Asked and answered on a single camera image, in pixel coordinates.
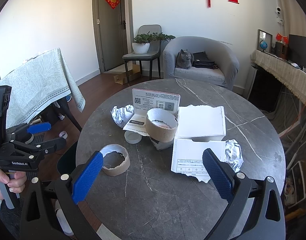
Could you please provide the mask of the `person's left hand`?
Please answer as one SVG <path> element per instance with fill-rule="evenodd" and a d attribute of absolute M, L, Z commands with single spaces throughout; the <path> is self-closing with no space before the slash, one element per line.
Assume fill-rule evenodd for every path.
<path fill-rule="evenodd" d="M 12 193 L 22 193 L 25 188 L 26 180 L 27 177 L 25 172 L 16 171 L 14 173 L 14 178 L 10 179 L 7 174 L 0 169 L 0 183 L 7 185 Z M 4 197 L 0 190 L 0 200 L 3 199 Z"/>

